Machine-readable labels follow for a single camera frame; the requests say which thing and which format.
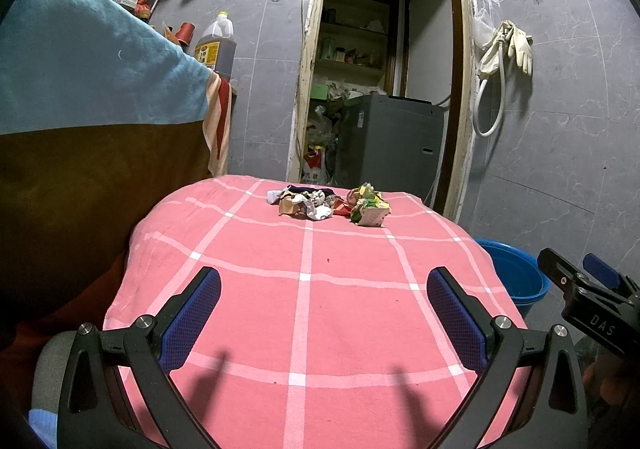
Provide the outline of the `red cup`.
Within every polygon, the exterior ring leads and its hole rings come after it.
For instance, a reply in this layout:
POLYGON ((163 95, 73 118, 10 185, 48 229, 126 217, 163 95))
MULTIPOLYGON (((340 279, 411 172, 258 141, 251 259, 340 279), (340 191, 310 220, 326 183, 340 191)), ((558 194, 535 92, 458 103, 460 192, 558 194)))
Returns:
POLYGON ((183 22, 176 32, 176 39, 182 46, 189 46, 195 30, 194 24, 183 22))

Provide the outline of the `pink checked tablecloth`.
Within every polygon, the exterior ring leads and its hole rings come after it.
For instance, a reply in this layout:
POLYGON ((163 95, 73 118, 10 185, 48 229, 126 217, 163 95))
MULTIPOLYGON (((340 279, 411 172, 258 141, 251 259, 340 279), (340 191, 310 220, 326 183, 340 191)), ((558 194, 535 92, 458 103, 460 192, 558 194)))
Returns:
POLYGON ((474 382, 427 301, 444 266, 491 315, 522 316, 489 255, 395 192, 380 227, 281 214, 274 180, 183 187, 134 229, 109 329, 157 313, 205 266, 220 300, 172 380, 225 448, 423 448, 474 382))

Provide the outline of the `blue plastic bucket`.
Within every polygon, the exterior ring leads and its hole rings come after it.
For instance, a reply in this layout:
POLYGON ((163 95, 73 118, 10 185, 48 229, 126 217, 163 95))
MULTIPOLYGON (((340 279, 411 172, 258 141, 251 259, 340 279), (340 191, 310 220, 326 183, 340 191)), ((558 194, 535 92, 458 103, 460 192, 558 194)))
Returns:
POLYGON ((476 238, 490 256, 495 272, 510 298, 525 318, 548 293, 550 282, 533 255, 496 240, 476 238))

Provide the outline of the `yellow green wrapper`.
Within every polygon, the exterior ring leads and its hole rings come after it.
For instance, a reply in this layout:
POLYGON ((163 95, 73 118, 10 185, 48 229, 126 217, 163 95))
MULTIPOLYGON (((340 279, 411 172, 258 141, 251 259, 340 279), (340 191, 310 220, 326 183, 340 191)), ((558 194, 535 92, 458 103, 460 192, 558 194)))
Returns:
POLYGON ((390 203, 369 183, 349 191, 346 199, 349 219, 362 227, 381 227, 390 215, 390 203))

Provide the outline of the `cream rubber gloves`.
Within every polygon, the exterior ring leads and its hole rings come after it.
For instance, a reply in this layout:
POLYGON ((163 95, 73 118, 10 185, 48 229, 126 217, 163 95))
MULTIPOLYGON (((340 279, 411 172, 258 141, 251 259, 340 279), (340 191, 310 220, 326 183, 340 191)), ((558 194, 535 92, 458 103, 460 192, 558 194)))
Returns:
POLYGON ((526 76, 533 74, 533 38, 511 20, 503 20, 492 32, 488 41, 480 46, 478 74, 487 79, 499 69, 500 59, 514 59, 526 76))

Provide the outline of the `paper trash pile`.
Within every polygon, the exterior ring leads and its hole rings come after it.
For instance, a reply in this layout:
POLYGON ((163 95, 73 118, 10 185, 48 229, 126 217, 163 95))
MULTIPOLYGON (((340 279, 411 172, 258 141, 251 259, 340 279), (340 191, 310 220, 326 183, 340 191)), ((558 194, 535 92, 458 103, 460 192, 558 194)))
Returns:
POLYGON ((278 207, 280 215, 314 222, 327 220, 334 215, 350 215, 346 201, 329 188, 288 185, 284 189, 269 190, 266 200, 278 207))

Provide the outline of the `large oil jug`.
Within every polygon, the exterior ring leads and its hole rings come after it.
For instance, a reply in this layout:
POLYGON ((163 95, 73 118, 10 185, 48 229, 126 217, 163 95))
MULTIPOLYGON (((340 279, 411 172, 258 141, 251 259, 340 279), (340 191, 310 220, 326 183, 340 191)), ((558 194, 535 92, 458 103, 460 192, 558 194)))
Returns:
POLYGON ((235 50, 232 20, 226 12, 220 12, 196 43, 194 58, 230 81, 235 50))

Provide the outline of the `brown wooden cabinet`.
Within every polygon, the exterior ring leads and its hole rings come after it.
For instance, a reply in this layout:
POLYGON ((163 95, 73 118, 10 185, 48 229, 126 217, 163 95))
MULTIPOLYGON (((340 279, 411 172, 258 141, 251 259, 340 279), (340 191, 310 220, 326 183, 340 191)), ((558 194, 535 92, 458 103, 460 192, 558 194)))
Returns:
POLYGON ((208 160, 201 122, 2 136, 1 353, 102 322, 134 227, 208 160))

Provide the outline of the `blue striped towel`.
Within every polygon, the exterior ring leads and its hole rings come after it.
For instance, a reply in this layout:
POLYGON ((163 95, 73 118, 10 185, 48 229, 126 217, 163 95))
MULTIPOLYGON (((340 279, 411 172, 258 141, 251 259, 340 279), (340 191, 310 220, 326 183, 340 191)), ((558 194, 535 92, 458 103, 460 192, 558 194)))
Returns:
POLYGON ((112 0, 14 0, 1 21, 1 133, 202 123, 228 171, 231 86, 112 0))

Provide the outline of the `grey washing machine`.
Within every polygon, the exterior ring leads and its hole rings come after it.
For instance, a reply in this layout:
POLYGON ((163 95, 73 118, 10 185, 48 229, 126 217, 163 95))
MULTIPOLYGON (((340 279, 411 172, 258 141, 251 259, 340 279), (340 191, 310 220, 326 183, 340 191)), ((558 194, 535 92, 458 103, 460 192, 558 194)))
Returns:
POLYGON ((350 99, 336 139, 334 182, 427 196, 435 187, 445 110, 418 99, 371 94, 350 99))

